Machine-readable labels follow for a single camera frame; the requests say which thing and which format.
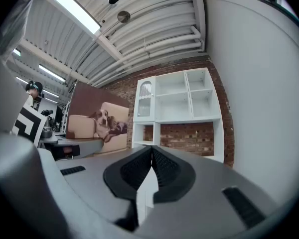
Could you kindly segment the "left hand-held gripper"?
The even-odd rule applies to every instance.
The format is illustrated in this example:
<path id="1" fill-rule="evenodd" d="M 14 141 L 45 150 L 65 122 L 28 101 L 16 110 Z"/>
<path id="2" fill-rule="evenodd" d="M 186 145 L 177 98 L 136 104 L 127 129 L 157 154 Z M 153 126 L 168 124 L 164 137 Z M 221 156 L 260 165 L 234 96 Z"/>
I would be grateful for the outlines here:
<path id="1" fill-rule="evenodd" d="M 12 128 L 12 133 L 30 140 L 35 147 L 40 148 L 40 138 L 46 119 L 30 105 L 24 104 Z M 86 157 L 99 153 L 104 145 L 101 138 L 83 139 L 78 141 L 79 145 L 54 146 L 51 143 L 44 143 L 44 149 L 49 150 L 55 160 Z"/>

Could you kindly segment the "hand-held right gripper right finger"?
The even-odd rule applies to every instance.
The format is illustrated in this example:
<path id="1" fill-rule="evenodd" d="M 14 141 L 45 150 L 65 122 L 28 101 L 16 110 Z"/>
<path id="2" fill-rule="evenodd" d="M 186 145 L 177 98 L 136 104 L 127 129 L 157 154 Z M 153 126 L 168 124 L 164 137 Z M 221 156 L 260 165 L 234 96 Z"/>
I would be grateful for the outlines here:
<path id="1" fill-rule="evenodd" d="M 271 197 L 221 162 L 152 148 L 154 208 L 139 227 L 147 239 L 250 238 L 276 209 Z"/>

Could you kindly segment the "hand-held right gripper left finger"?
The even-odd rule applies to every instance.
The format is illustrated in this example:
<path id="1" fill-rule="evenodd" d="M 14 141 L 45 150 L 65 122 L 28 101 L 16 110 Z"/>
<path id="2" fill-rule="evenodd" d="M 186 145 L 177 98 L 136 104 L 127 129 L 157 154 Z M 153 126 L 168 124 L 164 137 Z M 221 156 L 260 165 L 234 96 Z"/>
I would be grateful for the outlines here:
<path id="1" fill-rule="evenodd" d="M 93 211 L 128 231 L 136 230 L 152 207 L 151 148 L 57 161 L 71 189 Z"/>

